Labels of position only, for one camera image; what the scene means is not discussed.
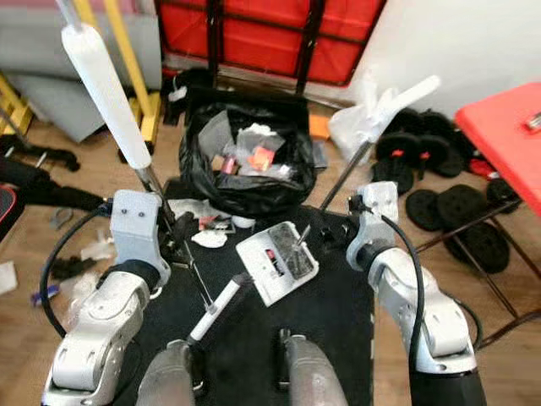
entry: white wall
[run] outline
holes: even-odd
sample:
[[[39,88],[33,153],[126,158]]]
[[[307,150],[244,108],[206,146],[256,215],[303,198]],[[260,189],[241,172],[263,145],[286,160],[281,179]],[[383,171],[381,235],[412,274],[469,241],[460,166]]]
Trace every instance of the white wall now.
[[[541,80],[541,0],[388,0],[352,83],[307,93],[354,100],[370,67],[382,88],[431,74],[442,86],[415,107],[454,115],[469,102]]]

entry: wooden floor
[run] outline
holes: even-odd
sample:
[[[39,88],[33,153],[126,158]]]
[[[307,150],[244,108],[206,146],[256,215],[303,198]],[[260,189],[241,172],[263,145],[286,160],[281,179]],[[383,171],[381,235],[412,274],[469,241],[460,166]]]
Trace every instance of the wooden floor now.
[[[34,122],[29,132],[36,144],[68,148],[77,154],[82,167],[71,173],[61,166],[47,163],[44,168],[62,185],[76,186],[100,195],[110,196],[117,189],[141,189],[134,172],[118,162],[116,147],[107,133],[92,136],[75,145],[48,124]],[[161,126],[154,155],[156,172],[161,181],[178,175],[178,145],[182,123],[177,128]],[[344,162],[335,147],[327,144],[330,167],[322,173],[307,203],[317,206],[336,181]],[[356,169],[342,192],[331,204],[331,210],[344,212],[346,198],[367,181],[366,169]],[[456,183],[471,184],[479,189],[486,181],[471,174],[443,179],[428,174],[416,189],[443,191]],[[401,225],[416,245],[432,238],[407,219],[401,198]],[[0,263],[14,261],[19,287],[0,296],[0,404],[37,405],[59,338],[47,324],[41,309],[30,306],[29,297],[38,288],[42,264],[65,228],[53,231],[48,225],[51,207],[27,207],[7,238],[0,243]],[[525,251],[541,266],[541,221],[522,206],[501,222],[515,236]],[[108,228],[106,221],[95,222],[71,241],[63,256],[74,255],[96,236],[96,230]],[[511,316],[493,295],[487,284],[468,266],[455,261],[442,245],[422,253],[422,262],[432,271],[440,286],[470,304],[491,333],[511,320]],[[106,261],[98,269],[107,268]],[[541,282],[513,253],[509,268],[495,276],[519,312],[541,307]],[[67,308],[66,298],[53,300],[57,311]],[[408,405],[407,357],[399,331],[392,319],[381,310],[376,314],[374,403]],[[493,346],[478,354],[484,388],[491,406],[522,406],[541,401],[541,323],[535,321],[519,327]]]

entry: black garbage bag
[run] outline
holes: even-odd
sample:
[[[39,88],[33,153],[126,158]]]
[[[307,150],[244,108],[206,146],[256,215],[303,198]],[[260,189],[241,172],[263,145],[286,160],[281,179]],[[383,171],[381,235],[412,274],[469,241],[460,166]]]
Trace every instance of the black garbage bag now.
[[[276,152],[273,163],[292,167],[294,174],[290,180],[212,171],[212,157],[202,153],[198,137],[209,120],[224,110],[235,141],[238,130],[252,123],[268,125],[286,141]],[[299,205],[306,200],[315,184],[305,104],[302,111],[305,117],[296,120],[280,114],[280,109],[227,101],[213,102],[193,110],[179,153],[182,180],[207,196],[215,208],[242,217],[266,217]]]

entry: red table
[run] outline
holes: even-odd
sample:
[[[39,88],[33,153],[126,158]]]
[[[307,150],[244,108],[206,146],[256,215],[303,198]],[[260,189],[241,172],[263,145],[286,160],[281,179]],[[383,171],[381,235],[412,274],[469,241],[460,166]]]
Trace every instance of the red table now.
[[[541,132],[526,122],[541,112],[541,83],[467,105],[456,124],[509,185],[541,216]]]

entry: black table surface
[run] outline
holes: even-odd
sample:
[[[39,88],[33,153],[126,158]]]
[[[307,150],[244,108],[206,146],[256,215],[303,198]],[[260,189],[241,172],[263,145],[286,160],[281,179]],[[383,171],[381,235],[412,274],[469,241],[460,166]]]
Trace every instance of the black table surface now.
[[[179,192],[173,185],[167,197],[193,196]],[[345,217],[325,214],[323,218],[334,233],[341,232]],[[321,224],[322,217],[313,208],[301,206],[260,220],[254,231],[286,220],[295,223],[299,232],[307,224],[312,225],[306,242],[320,264],[319,273],[269,308],[255,287],[244,289],[228,306],[203,342],[208,390],[196,399],[198,405],[288,405],[287,392],[276,388],[276,337],[281,327],[304,334],[320,346],[333,364],[350,406],[372,404],[374,295],[366,275],[352,270],[343,248],[325,247],[314,226]],[[245,272],[235,246],[250,235],[250,230],[238,229],[219,249],[190,243],[213,298],[233,275]],[[133,375],[138,353],[140,367],[115,405],[135,403],[140,380],[154,355],[169,341],[185,339],[203,314],[202,299],[188,272],[174,270],[160,297],[145,310],[143,326],[136,336],[142,351],[136,351],[134,345],[128,348],[118,387]]]

